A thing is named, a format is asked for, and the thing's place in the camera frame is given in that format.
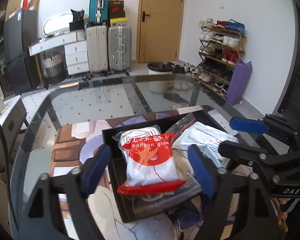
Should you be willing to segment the right human hand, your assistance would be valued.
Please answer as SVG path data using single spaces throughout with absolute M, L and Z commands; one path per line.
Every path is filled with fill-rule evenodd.
M 271 203 L 274 207 L 279 228 L 282 234 L 288 232 L 288 226 L 286 224 L 287 215 L 294 209 L 296 204 L 300 201 L 300 198 L 277 198 L 273 197 Z

